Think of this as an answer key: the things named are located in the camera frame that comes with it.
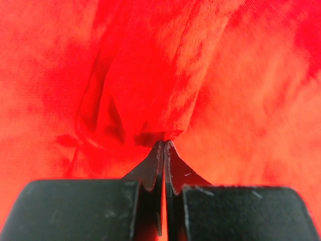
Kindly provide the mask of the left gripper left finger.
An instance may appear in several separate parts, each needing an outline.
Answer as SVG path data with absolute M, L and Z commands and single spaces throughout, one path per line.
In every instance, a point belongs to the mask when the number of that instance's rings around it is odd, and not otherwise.
M 162 234 L 164 144 L 120 179 L 28 183 L 1 240 L 156 240 Z

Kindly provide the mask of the red t shirt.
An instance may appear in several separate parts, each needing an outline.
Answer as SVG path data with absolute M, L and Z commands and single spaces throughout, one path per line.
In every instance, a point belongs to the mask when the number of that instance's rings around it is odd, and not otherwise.
M 320 227 L 320 1 L 1 1 L 1 223 L 29 181 L 121 176 L 166 139 Z

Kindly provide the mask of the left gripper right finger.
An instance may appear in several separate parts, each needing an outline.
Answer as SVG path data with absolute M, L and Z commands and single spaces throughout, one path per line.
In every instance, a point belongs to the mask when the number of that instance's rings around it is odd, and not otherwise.
M 299 194 L 284 186 L 214 186 L 164 147 L 169 240 L 320 240 Z

